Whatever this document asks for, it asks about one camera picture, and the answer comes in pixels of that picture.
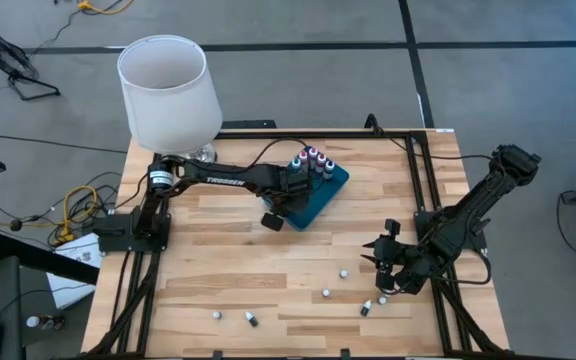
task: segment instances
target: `white paper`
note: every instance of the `white paper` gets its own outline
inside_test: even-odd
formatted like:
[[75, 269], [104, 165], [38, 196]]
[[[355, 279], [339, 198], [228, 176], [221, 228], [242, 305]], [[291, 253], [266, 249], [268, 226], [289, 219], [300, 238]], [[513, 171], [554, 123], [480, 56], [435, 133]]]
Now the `white paper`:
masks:
[[[97, 235], [90, 233], [86, 236], [80, 237], [77, 240], [73, 240], [65, 245], [60, 246], [57, 248], [57, 254], [99, 268], [101, 266], [101, 253], [97, 243]], [[95, 291], [95, 285], [88, 285], [77, 289], [65, 289], [54, 292], [59, 288], [75, 287], [84, 285], [84, 283], [55, 276], [51, 273], [48, 273], [48, 282], [50, 283], [50, 289], [53, 291], [52, 296], [55, 299], [55, 305], [58, 309], [67, 308], [68, 306], [81, 300], [86, 295]]]

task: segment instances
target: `wooden table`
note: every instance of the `wooden table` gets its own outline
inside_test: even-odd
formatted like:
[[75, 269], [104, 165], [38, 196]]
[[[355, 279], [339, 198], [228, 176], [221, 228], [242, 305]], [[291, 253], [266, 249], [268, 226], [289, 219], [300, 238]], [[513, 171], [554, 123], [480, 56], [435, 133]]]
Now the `wooden table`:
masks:
[[[431, 154], [459, 155], [454, 133], [429, 130], [428, 138]], [[268, 142], [216, 140], [214, 145], [220, 163], [247, 165]], [[223, 350], [225, 356], [339, 356], [345, 347], [353, 356], [442, 354], [429, 282], [418, 295], [397, 295], [386, 305], [373, 305], [368, 317], [359, 315], [361, 304], [368, 299], [375, 303], [379, 296], [374, 266], [359, 257], [370, 254], [369, 249], [361, 245], [385, 232], [386, 218], [401, 222], [399, 241], [416, 243], [406, 152], [385, 139], [307, 143], [350, 173], [307, 231], [287, 224], [279, 233], [264, 228], [264, 205], [242, 188], [196, 185], [171, 202], [173, 225], [159, 268], [147, 356], [210, 356], [213, 350]], [[278, 143], [262, 160], [286, 164], [298, 150], [296, 143]], [[118, 201], [136, 191], [151, 161], [151, 152], [130, 145]], [[433, 164], [442, 203], [456, 203], [469, 189], [461, 161]], [[423, 162], [419, 167], [427, 189]], [[140, 200], [121, 210], [129, 211]], [[117, 253], [103, 260], [83, 351], [109, 328], [123, 257]], [[469, 252], [456, 268], [462, 279], [485, 277], [484, 266]], [[349, 272], [346, 279], [339, 278], [341, 269]], [[124, 291], [129, 277], [125, 275]], [[322, 297], [324, 288], [330, 289], [329, 298]], [[461, 289], [482, 329], [507, 347], [493, 284]], [[453, 346], [459, 348], [454, 316], [446, 306]], [[223, 318], [213, 319], [213, 311], [221, 311]], [[250, 326], [245, 311], [255, 314], [258, 327]], [[138, 309], [129, 350], [135, 348], [140, 314]]]

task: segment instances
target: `gray floor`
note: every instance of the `gray floor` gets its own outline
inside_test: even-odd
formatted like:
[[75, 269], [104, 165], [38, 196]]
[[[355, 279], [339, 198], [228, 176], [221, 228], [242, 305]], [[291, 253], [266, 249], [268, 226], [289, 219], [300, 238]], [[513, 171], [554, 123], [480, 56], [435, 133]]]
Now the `gray floor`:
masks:
[[[74, 10], [72, 2], [29, 0], [21, 14], [17, 3], [0, 1], [0, 34], [24, 47], [54, 36]], [[575, 0], [409, 3], [418, 41], [576, 40]], [[159, 33], [203, 44], [405, 39], [394, 0], [151, 0], [118, 16], [77, 15], [54, 45], [126, 45]], [[543, 157], [536, 180], [493, 209], [486, 235], [512, 348], [576, 358], [576, 255], [555, 222], [557, 194], [576, 187], [576, 49], [423, 50], [420, 56], [436, 126], [456, 129], [462, 153], [516, 143]], [[125, 149], [130, 134], [116, 58], [36, 56], [42, 79], [64, 96], [23, 103], [0, 90], [0, 134]], [[208, 61], [228, 120], [355, 127], [374, 112], [383, 126], [421, 126], [406, 50], [210, 53]], [[120, 154], [13, 140], [0, 140], [0, 158], [8, 165], [0, 175], [0, 205], [20, 215], [44, 210], [102, 171], [121, 171], [124, 161]], [[470, 160], [466, 170], [474, 184], [486, 164]], [[41, 185], [32, 180], [37, 174], [46, 179]], [[562, 223], [576, 244], [576, 206], [563, 209]], [[45, 232], [23, 235], [43, 239]], [[28, 288], [45, 286], [36, 274], [26, 278]], [[89, 299], [69, 310], [71, 325], [30, 346], [29, 358], [75, 354], [88, 306]]]

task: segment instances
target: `white lampshade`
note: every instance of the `white lampshade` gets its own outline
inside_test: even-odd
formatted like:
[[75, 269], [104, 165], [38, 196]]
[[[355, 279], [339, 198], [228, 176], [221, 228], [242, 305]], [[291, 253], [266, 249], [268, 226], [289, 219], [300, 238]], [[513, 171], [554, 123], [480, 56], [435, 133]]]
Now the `white lampshade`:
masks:
[[130, 132], [160, 154], [187, 154], [208, 145], [223, 121], [206, 55], [174, 35], [130, 44], [117, 61]]

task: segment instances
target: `blue tray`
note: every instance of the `blue tray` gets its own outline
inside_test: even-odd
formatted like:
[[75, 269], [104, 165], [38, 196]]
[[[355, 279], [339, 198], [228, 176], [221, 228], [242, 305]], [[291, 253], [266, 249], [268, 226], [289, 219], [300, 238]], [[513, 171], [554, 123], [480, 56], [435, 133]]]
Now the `blue tray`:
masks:
[[287, 223], [299, 231], [305, 230], [319, 213], [328, 205], [330, 200], [337, 195], [339, 190], [344, 186], [350, 175], [339, 164], [335, 164], [335, 169], [332, 171], [332, 178], [324, 180], [322, 175], [315, 172], [314, 169], [309, 170], [313, 177], [313, 189], [315, 191], [310, 195], [308, 205], [299, 212], [290, 212], [284, 218]]

